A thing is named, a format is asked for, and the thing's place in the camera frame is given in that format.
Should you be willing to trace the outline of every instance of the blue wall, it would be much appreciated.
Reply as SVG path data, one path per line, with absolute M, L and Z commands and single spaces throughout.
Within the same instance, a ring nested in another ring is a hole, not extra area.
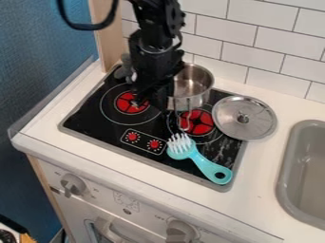
M 55 0 L 0 1 L 0 215 L 27 227 L 41 243 L 61 227 L 25 156 L 6 130 L 95 54 L 92 33 L 68 28 Z M 88 20 L 87 0 L 68 0 Z

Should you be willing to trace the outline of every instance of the subway tile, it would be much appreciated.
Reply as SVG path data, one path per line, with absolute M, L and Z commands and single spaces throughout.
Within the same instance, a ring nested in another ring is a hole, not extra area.
M 128 48 L 128 39 L 124 37 L 123 41 L 124 41 L 124 49 L 125 49 L 125 51 L 130 52 L 129 48 Z
M 181 28 L 181 31 L 189 34 L 194 34 L 196 25 L 196 15 L 193 13 L 186 13 L 185 24 L 186 26 Z
M 122 32 L 124 37 L 129 37 L 135 30 L 139 28 L 138 23 L 122 20 Z
M 231 0 L 228 19 L 291 30 L 298 8 L 252 0 Z
M 257 27 L 198 15 L 197 34 L 252 46 Z
M 324 23 L 325 12 L 302 9 L 296 21 L 295 32 L 325 37 Z
M 304 98 L 310 82 L 250 68 L 247 76 L 247 84 Z
M 288 31 L 259 28 L 256 47 L 319 60 L 325 40 Z
M 242 65 L 228 64 L 215 59 L 194 56 L 195 64 L 202 65 L 209 69 L 215 78 L 244 83 L 247 73 L 247 67 Z
M 281 72 L 325 84 L 325 63 L 287 56 Z
M 193 60 L 194 60 L 194 55 L 191 53 L 185 52 L 184 56 L 182 57 L 182 60 L 188 64 L 192 64 Z
M 212 58 L 220 57 L 221 41 L 186 33 L 184 33 L 182 37 L 183 50 Z
M 324 0 L 265 0 L 265 1 L 303 7 L 307 9 L 325 10 Z
M 184 0 L 182 10 L 225 18 L 228 0 Z
M 235 64 L 278 72 L 283 56 L 283 54 L 267 50 L 224 43 L 221 58 L 224 61 Z
M 121 1 L 121 15 L 123 19 L 137 21 L 131 3 L 126 0 Z
M 315 102 L 325 103 L 325 84 L 312 83 L 307 99 Z

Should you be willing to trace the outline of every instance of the oven handle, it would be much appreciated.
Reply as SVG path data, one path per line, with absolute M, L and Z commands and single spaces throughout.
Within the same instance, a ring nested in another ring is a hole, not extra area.
M 107 239 L 112 240 L 114 243 L 138 243 L 129 239 L 128 237 L 118 233 L 117 231 L 113 230 L 113 220 L 114 218 L 110 219 L 109 221 L 103 219 L 101 217 L 97 217 L 94 223 L 96 230 L 105 236 Z

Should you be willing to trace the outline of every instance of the white knob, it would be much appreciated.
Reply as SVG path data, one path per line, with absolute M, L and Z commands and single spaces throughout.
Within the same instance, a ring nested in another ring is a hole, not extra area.
M 86 184 L 77 176 L 66 174 L 61 179 L 61 185 L 65 188 L 65 196 L 81 196 L 86 190 Z
M 196 238 L 194 229 L 179 220 L 168 224 L 166 243 L 189 243 Z

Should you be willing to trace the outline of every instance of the brush bristles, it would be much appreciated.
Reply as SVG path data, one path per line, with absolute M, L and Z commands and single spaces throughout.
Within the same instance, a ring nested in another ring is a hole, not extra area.
M 168 147 L 174 154 L 181 154 L 187 152 L 191 147 L 191 140 L 184 133 L 172 135 L 168 140 Z

